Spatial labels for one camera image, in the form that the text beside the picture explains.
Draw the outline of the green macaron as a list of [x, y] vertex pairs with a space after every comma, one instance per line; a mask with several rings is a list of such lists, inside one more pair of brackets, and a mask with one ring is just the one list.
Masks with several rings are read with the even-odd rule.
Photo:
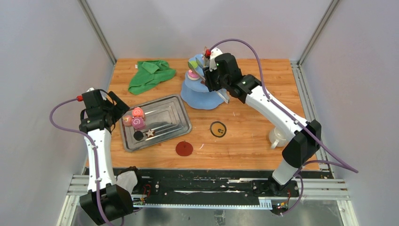
[[198, 67], [198, 64], [197, 64], [196, 61], [189, 61], [189, 64], [190, 64], [191, 67], [194, 68], [194, 69]]

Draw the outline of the pink swirl roll cake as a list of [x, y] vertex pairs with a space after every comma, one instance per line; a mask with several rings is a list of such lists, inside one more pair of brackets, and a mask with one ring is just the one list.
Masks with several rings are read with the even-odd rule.
[[142, 117], [133, 117], [131, 120], [131, 125], [136, 130], [141, 130], [145, 128], [145, 121]]

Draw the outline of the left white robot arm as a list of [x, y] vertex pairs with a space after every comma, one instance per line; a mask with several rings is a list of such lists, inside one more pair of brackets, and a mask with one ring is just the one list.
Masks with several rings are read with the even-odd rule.
[[80, 197], [80, 206], [98, 226], [133, 213], [131, 194], [140, 194], [144, 181], [136, 168], [127, 168], [118, 183], [111, 159], [112, 127], [129, 111], [114, 92], [90, 88], [80, 100], [85, 109], [80, 114], [79, 131], [88, 150], [89, 184], [87, 194]]

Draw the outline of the steel rectangular tray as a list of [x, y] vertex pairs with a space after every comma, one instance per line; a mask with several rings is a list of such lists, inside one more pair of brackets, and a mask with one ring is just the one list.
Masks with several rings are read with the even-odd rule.
[[[132, 126], [124, 126], [122, 119], [119, 121], [122, 143], [125, 151], [134, 152], [170, 139], [186, 135], [191, 132], [192, 124], [180, 95], [170, 95], [146, 103], [137, 107], [145, 113], [145, 128], [139, 130], [144, 134], [141, 141], [133, 138], [133, 133], [138, 131]], [[148, 138], [145, 132], [148, 129], [155, 131], [154, 137]]]

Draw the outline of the white star cookie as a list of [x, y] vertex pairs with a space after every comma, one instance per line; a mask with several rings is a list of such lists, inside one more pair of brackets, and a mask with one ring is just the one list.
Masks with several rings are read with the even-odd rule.
[[155, 131], [152, 130], [152, 129], [148, 129], [148, 131], [145, 132], [145, 135], [146, 135], [148, 138], [154, 137]]

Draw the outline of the pink frosted donut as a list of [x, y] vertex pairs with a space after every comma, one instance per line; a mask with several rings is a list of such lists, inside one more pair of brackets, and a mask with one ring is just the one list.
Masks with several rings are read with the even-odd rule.
[[189, 80], [192, 80], [192, 81], [200, 80], [200, 77], [195, 72], [193, 72], [192, 70], [189, 70], [187, 72], [187, 77], [188, 77]]

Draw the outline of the salmon swirl roll cake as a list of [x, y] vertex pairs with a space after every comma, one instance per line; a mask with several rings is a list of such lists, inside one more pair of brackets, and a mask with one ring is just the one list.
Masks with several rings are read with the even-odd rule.
[[133, 110], [131, 111], [131, 114], [132, 114], [133, 118], [136, 118], [136, 117], [140, 117], [143, 119], [145, 118], [145, 113], [144, 113], [143, 109], [140, 107], [133, 108]]

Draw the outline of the black round cookie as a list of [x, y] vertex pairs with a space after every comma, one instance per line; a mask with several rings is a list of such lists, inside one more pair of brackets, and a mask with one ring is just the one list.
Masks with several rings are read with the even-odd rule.
[[143, 134], [142, 131], [135, 131], [135, 132], [133, 133], [133, 138], [134, 138], [136, 141], [141, 141], [141, 140], [144, 138], [144, 134]]

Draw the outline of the steel serving tongs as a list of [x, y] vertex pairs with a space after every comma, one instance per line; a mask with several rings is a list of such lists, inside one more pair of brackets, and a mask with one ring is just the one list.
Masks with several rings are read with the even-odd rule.
[[[192, 70], [193, 72], [195, 72], [199, 77], [200, 77], [200, 79], [204, 82], [204, 84], [208, 87], [208, 85], [207, 85], [207, 81], [206, 81], [206, 77], [205, 77], [205, 72], [204, 72], [204, 68], [205, 68], [205, 64], [203, 64], [203, 63], [201, 63], [201, 61], [198, 59], [198, 58], [195, 58], [195, 61], [197, 62], [197, 64], [198, 64], [198, 67], [197, 68], [192, 68], [191, 67], [191, 65], [189, 64], [189, 61], [188, 61], [188, 67], [189, 67], [189, 69], [190, 70]], [[217, 90], [217, 91], [215, 91], [217, 94], [218, 94], [218, 96], [225, 102], [225, 103], [229, 103], [230, 102], [230, 98], [228, 97], [228, 95], [227, 95], [227, 92], [226, 91], [223, 91], [222, 89], [220, 89], [220, 90]]]

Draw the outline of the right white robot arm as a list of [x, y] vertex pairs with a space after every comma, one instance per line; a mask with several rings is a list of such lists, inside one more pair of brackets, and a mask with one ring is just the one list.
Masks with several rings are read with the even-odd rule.
[[273, 195], [283, 195], [291, 178], [320, 149], [317, 141], [321, 138], [321, 124], [293, 113], [274, 98], [259, 79], [251, 74], [243, 75], [232, 54], [207, 51], [203, 60], [205, 66], [202, 71], [209, 91], [227, 90], [231, 97], [262, 114], [287, 140], [288, 144], [282, 151], [283, 159], [273, 171], [269, 183]]

